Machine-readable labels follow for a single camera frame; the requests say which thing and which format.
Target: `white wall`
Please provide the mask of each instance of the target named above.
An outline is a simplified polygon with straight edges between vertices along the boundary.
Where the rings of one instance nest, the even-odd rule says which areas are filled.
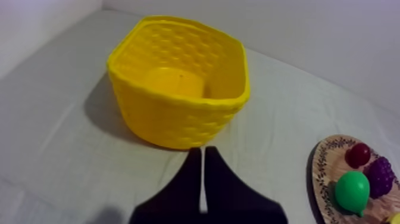
[[[105,0],[202,21],[400,114],[398,0]]]
[[[0,78],[102,0],[0,0]]]

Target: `toy fruit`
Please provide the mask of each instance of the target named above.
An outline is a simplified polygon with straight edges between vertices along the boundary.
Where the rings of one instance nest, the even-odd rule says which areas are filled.
[[[379,157],[371,163],[367,178],[371,186],[371,198],[379,198],[390,192],[395,174],[385,157]]]
[[[348,171],[338,180],[335,187],[337,203],[360,217],[363,216],[370,195],[367,177],[358,171]]]
[[[365,165],[370,161],[371,151],[370,147],[364,143],[354,145],[348,154],[348,163],[353,168]]]
[[[400,213],[395,213],[391,216],[388,217],[388,219],[386,220],[386,223],[390,223],[390,224],[400,224]]]

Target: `purple grapes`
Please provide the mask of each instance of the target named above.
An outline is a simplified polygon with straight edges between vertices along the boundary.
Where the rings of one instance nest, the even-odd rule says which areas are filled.
[[[371,163],[367,178],[370,182],[370,197],[379,198],[390,192],[395,179],[392,166],[384,157],[379,157]]]

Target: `basket rim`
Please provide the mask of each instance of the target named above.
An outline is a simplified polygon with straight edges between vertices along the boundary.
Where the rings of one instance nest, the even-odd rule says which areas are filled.
[[[244,63],[244,76],[245,76],[245,83],[244,83],[244,88],[243,92],[241,95],[239,95],[236,98],[226,98],[226,99],[212,99],[212,98],[192,98],[192,97],[187,97],[184,95],[178,95],[178,94],[165,94],[161,91],[158,91],[156,89],[150,89],[146,88],[136,82],[132,82],[130,79],[128,79],[126,76],[121,74],[120,72],[117,72],[116,69],[114,68],[113,64],[117,56],[120,54],[120,52],[125,48],[125,46],[128,43],[128,40],[130,40],[132,37],[134,37],[135,33],[138,31],[138,27],[140,25],[148,20],[171,20],[173,22],[178,22],[178,23],[185,23],[187,25],[187,22],[189,22],[189,26],[193,26],[192,24],[195,24],[196,27],[201,27],[202,29],[205,30],[213,30],[219,32],[221,35],[226,36],[227,38],[233,39],[236,41],[242,50],[243,54],[243,63]],[[118,80],[122,81],[125,85],[128,85],[132,88],[141,90],[143,92],[146,92],[148,95],[152,95],[153,97],[156,98],[165,98],[165,99],[172,99],[174,101],[178,101],[181,103],[186,103],[186,104],[197,104],[197,105],[210,105],[210,106],[236,106],[236,105],[242,105],[244,104],[250,97],[250,84],[249,84],[249,74],[248,74],[248,64],[247,64],[247,57],[246,57],[246,51],[245,47],[243,44],[238,41],[236,38],[231,37],[230,35],[212,28],[210,26],[204,25],[198,21],[195,20],[190,20],[190,19],[185,19],[185,18],[180,18],[180,17],[174,17],[174,16],[169,16],[169,15],[149,15],[145,16],[142,18],[136,25],[135,27],[127,34],[127,36],[114,48],[110,56],[108,57],[107,60],[107,70],[109,71],[110,76],[114,76]]]

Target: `yellow object inside basket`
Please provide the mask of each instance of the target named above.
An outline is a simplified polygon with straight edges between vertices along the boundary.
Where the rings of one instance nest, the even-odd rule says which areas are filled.
[[[143,78],[143,86],[156,89],[164,94],[176,94],[202,98],[204,80],[189,71],[169,67],[150,70]]]

